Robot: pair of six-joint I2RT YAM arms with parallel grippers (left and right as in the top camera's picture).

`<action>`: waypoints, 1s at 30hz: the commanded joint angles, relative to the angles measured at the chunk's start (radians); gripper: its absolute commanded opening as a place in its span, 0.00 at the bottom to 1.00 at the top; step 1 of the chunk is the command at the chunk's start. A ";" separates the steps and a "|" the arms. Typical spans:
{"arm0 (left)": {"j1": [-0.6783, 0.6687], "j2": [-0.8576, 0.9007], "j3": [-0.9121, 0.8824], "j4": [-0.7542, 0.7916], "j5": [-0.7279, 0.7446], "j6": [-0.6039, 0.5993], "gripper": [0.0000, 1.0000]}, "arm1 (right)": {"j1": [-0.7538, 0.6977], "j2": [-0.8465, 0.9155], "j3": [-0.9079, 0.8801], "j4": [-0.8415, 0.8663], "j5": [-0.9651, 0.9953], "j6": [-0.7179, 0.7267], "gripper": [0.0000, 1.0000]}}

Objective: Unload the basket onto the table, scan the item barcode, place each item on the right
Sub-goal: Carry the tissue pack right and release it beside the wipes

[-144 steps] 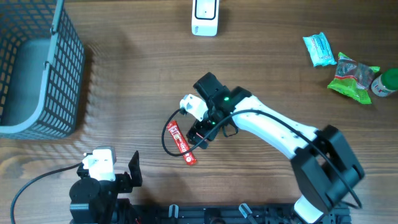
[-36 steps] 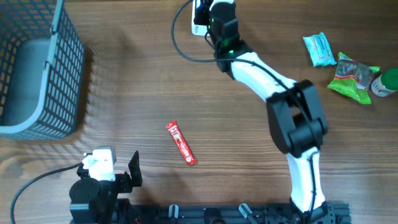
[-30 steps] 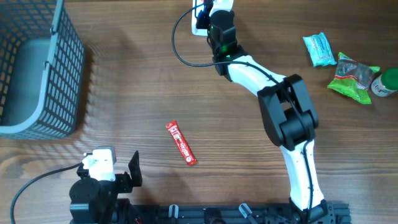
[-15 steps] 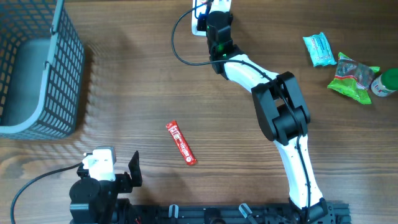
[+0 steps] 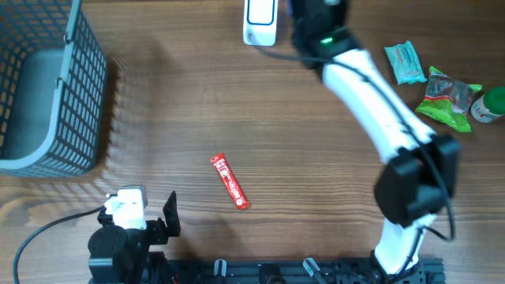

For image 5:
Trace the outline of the red snack wrapper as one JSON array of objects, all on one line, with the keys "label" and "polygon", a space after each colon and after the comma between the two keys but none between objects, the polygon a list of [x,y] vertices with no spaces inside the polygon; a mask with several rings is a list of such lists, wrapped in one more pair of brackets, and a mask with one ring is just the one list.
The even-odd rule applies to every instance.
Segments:
[{"label": "red snack wrapper", "polygon": [[236,208],[238,210],[246,210],[249,208],[250,202],[247,200],[238,180],[226,161],[225,155],[223,153],[218,153],[210,158],[210,160],[230,194]]}]

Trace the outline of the pale teal snack packet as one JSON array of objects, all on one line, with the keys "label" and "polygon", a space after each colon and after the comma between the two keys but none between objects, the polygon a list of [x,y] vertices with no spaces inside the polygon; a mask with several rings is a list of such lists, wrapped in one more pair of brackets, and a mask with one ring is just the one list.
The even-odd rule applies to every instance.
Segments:
[{"label": "pale teal snack packet", "polygon": [[428,81],[424,75],[417,52],[410,41],[393,47],[385,47],[384,50],[398,84],[415,84]]}]

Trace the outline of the green clear snack bag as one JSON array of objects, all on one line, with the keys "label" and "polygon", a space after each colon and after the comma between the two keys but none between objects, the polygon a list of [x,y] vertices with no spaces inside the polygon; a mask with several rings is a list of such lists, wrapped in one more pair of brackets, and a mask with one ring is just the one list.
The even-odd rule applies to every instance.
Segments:
[{"label": "green clear snack bag", "polygon": [[442,122],[460,133],[470,133],[472,129],[466,115],[481,89],[481,84],[455,80],[431,66],[425,97],[415,112]]}]

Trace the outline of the green lid jar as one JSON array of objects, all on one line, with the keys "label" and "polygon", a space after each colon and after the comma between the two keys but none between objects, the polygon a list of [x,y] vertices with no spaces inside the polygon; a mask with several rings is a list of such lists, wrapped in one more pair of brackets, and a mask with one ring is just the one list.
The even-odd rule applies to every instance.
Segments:
[{"label": "green lid jar", "polygon": [[504,116],[504,96],[504,87],[496,87],[486,92],[471,106],[471,115],[482,123],[489,123]]}]

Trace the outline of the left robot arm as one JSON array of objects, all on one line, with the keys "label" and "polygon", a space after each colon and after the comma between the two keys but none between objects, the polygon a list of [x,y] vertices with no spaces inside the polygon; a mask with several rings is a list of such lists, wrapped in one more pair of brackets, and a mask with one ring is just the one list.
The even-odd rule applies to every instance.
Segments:
[{"label": "left robot arm", "polygon": [[91,283],[179,282],[164,253],[149,251],[181,233],[176,193],[163,206],[164,219],[147,221],[147,204],[142,186],[126,186],[107,197],[97,218],[102,227],[88,241]]}]

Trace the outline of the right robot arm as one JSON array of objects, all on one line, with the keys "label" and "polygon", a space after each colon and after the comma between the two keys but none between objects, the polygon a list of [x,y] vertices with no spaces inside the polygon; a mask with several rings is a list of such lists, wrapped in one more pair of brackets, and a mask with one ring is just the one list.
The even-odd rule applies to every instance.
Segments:
[{"label": "right robot arm", "polygon": [[439,136],[398,97],[345,26],[346,1],[291,1],[292,42],[307,69],[366,131],[385,165],[373,189],[382,235],[364,268],[369,283],[444,283],[443,263],[418,252],[426,233],[455,238],[451,199],[460,146]]}]

